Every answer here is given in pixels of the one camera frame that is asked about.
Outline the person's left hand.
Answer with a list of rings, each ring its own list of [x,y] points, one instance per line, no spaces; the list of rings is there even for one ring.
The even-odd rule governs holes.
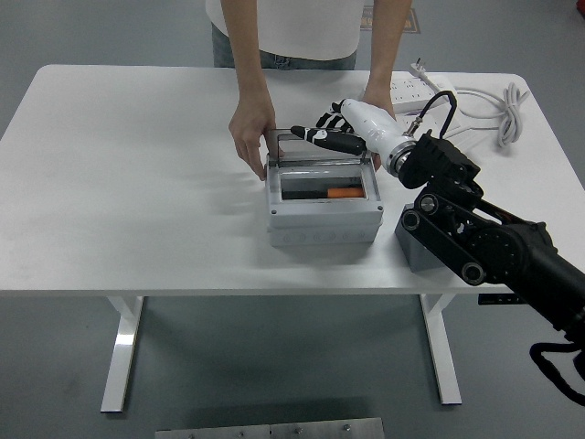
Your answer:
[[[369,81],[365,87],[361,101],[376,106],[386,111],[391,118],[395,118],[388,82],[382,81],[377,83]]]

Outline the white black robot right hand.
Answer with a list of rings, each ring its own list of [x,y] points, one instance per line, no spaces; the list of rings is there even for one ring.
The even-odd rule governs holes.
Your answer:
[[[295,125],[290,131],[318,147],[350,155],[369,151],[388,159],[415,145],[387,111],[353,99],[332,103],[315,128]]]

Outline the person's right hand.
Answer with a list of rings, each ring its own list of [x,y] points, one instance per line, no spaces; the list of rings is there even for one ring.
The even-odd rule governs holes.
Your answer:
[[[275,128],[275,111],[267,89],[243,91],[229,122],[229,132],[238,157],[264,181],[265,165],[261,161],[261,138]]]

